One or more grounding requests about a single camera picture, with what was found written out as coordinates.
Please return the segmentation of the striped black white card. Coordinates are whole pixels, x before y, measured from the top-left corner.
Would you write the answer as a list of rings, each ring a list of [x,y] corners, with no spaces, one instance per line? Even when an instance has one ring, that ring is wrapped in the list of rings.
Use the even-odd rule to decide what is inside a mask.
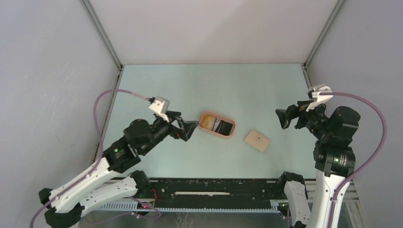
[[[222,127],[222,120],[216,119],[214,124],[213,124],[213,128],[212,131],[218,133]]]

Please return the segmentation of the tan leather card holder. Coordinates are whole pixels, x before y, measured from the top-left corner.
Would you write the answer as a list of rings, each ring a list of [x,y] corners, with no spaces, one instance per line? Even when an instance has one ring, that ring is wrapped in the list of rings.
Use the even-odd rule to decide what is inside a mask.
[[[263,153],[271,144],[271,139],[252,129],[244,139],[244,142],[246,142],[257,151]]]

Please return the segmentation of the pink oval tray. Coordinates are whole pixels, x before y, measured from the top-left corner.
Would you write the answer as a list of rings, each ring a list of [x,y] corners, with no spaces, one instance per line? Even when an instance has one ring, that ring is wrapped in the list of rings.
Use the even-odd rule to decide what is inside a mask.
[[[224,139],[232,137],[236,128],[236,124],[232,119],[209,111],[202,112],[198,122],[198,127],[201,131]]]

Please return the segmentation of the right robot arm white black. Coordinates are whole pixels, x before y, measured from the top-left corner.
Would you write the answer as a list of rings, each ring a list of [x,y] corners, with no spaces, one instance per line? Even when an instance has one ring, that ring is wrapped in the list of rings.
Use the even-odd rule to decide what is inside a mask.
[[[305,179],[302,175],[285,171],[276,181],[277,194],[288,200],[291,228],[335,228],[338,225],[341,203],[349,183],[336,189],[353,173],[355,155],[349,146],[358,130],[361,116],[352,108],[340,106],[330,117],[325,115],[326,105],[308,110],[309,101],[299,101],[287,109],[276,109],[282,129],[297,119],[296,129],[307,128],[317,139],[313,150],[316,169],[316,196],[313,206],[308,203]]]

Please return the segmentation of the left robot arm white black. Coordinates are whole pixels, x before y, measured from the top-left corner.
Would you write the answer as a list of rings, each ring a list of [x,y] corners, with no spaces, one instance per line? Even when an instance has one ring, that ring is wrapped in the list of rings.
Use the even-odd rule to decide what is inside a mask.
[[[57,188],[44,188],[39,193],[47,208],[46,223],[52,228],[69,228],[89,212],[109,202],[126,198],[148,196],[151,184],[144,171],[134,171],[122,180],[104,185],[141,162],[158,143],[170,136],[188,141],[198,121],[185,121],[180,112],[168,111],[168,119],[156,116],[150,124],[136,119],[124,129],[124,135],[104,150],[84,172]]]

